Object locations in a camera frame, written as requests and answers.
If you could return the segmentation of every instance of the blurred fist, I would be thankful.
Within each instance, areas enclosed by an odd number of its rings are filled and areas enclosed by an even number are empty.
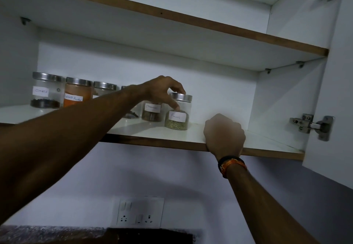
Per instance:
[[[241,125],[217,114],[205,123],[203,134],[208,150],[217,161],[225,156],[240,156],[245,142],[245,133]]]
[[[144,93],[144,99],[153,103],[165,103],[175,110],[180,110],[179,105],[170,95],[167,94],[168,89],[180,94],[186,94],[180,82],[172,77],[159,76],[140,85]]]

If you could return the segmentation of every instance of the jar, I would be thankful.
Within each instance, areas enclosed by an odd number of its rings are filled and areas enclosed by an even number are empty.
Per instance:
[[[164,126],[174,130],[187,130],[189,113],[191,112],[192,95],[170,93],[170,97],[177,101],[180,110],[175,111],[170,106],[165,115]]]
[[[93,95],[92,98],[107,95],[117,90],[116,84],[109,84],[107,82],[95,81],[93,83]]]
[[[126,85],[123,85],[121,87],[121,90],[125,89],[126,87],[127,87]],[[128,113],[126,113],[123,118],[125,118],[125,119],[138,119],[141,115],[141,107],[142,107],[142,103],[138,103]]]
[[[33,72],[34,79],[30,105],[41,109],[58,109],[63,95],[62,76]]]
[[[145,101],[142,108],[142,119],[148,122],[160,122],[162,121],[161,114],[161,103],[153,103]]]
[[[66,78],[64,107],[78,104],[92,98],[92,82],[78,78]]]

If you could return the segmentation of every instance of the white switch plate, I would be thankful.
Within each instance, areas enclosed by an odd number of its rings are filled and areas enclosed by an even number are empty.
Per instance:
[[[111,227],[160,228],[164,198],[121,197],[114,199]]]

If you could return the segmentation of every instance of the bracelet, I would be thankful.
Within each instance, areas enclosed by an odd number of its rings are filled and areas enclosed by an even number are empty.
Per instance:
[[[218,169],[220,170],[221,174],[223,175],[223,178],[227,179],[227,168],[228,166],[232,164],[239,164],[244,167],[245,170],[247,170],[247,167],[244,163],[244,161],[236,156],[225,156],[221,158],[218,162]]]

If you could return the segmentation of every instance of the handwritten label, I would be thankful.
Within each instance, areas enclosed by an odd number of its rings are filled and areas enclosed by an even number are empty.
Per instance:
[[[49,88],[33,86],[32,95],[38,95],[41,97],[48,97],[49,96]]]
[[[176,122],[185,122],[186,121],[186,113],[170,111],[169,112],[169,119],[171,121],[176,121]]]
[[[83,97],[82,96],[70,95],[70,94],[67,94],[67,93],[65,93],[64,99],[72,100],[72,101],[83,101]]]
[[[161,105],[146,103],[145,111],[160,113],[161,112]]]

